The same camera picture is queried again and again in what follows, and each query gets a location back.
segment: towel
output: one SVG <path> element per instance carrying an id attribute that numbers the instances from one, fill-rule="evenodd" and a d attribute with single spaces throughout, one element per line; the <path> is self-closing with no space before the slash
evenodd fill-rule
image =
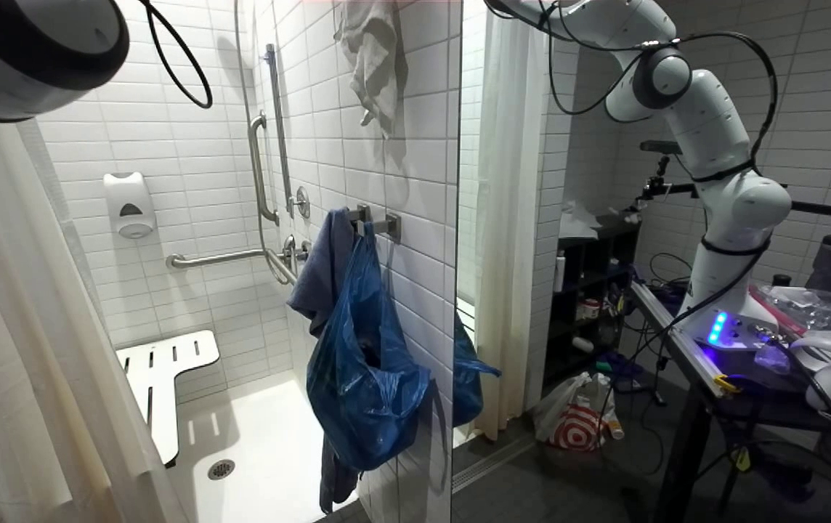
<path id="1" fill-rule="evenodd" d="M 312 318 L 307 330 L 313 336 L 325 330 L 355 241 L 357 228 L 352 225 L 348 208 L 329 211 L 291 300 L 291 307 Z M 331 503 L 348 500 L 355 487 L 357 470 L 344 465 L 323 436 L 320 507 L 331 513 Z"/>
<path id="2" fill-rule="evenodd" d="M 402 105 L 406 63 L 397 37 L 395 0 L 335 0 L 335 40 L 352 61 L 352 90 L 367 115 L 389 137 Z"/>
<path id="3" fill-rule="evenodd" d="M 348 208 L 325 214 L 323 233 L 294 286 L 291 307 L 312 318 L 307 333 L 320 336 L 336 302 L 341 282 L 355 253 L 357 228 Z"/>

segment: shower drain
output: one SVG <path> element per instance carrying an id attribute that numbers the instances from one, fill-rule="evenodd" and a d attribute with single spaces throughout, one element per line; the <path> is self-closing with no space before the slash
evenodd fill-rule
<path id="1" fill-rule="evenodd" d="M 223 475 L 233 475 L 233 470 L 236 470 L 236 461 L 233 459 L 220 459 L 220 461 L 213 461 L 213 467 L 209 467 L 209 480 L 223 480 Z"/>

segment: grab bar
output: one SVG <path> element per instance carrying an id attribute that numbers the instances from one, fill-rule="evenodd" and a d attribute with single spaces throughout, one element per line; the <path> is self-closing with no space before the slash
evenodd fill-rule
<path id="1" fill-rule="evenodd" d="M 270 92 L 272 92 L 272 115 L 277 115 L 277 143 L 278 143 L 278 164 L 283 164 L 283 191 L 287 198 L 287 211 L 294 218 L 294 182 L 291 182 L 291 159 L 287 159 L 287 137 L 283 134 L 283 111 L 278 111 L 278 74 L 277 74 L 277 50 L 268 42 L 264 56 L 270 66 Z"/>
<path id="2" fill-rule="evenodd" d="M 223 253 L 223 255 L 204 255 L 204 259 L 187 259 L 187 255 L 169 255 L 166 263 L 169 266 L 204 266 L 204 263 L 220 263 L 220 262 L 238 262 L 238 259 L 270 259 L 270 263 L 277 263 L 277 271 L 287 279 L 296 282 L 296 273 L 278 262 L 278 255 L 270 255 L 268 249 L 242 249 L 242 253 Z"/>
<path id="3" fill-rule="evenodd" d="M 201 263 L 220 263 L 236 259 L 252 259 L 268 255 L 268 249 L 242 249 L 242 253 L 223 253 L 223 255 L 207 255 L 207 259 L 187 259 L 187 255 L 166 255 L 169 266 L 201 266 Z"/>
<path id="4" fill-rule="evenodd" d="M 258 214 L 272 221 L 272 223 L 278 223 L 277 208 L 268 205 L 261 151 L 258 151 L 261 127 L 268 127 L 264 115 L 258 115 L 257 122 L 246 124 L 246 151 L 249 151 L 252 191 L 257 191 L 257 199 L 258 199 Z"/>

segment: shower seat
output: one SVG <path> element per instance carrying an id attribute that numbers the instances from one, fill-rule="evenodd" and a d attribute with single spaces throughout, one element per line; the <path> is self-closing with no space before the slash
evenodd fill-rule
<path id="1" fill-rule="evenodd" d="M 161 461 L 174 465 L 180 452 L 178 436 L 178 374 L 209 366 L 217 359 L 217 342 L 213 330 L 195 330 L 145 346 L 129 346 L 117 352 L 134 400 L 150 430 Z"/>

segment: soap dispenser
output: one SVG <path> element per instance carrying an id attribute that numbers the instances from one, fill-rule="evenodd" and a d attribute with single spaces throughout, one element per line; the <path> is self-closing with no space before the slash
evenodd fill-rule
<path id="1" fill-rule="evenodd" d="M 139 172 L 108 172 L 101 178 L 108 194 L 108 218 L 113 233 L 124 239 L 145 239 L 158 228 L 150 191 Z"/>

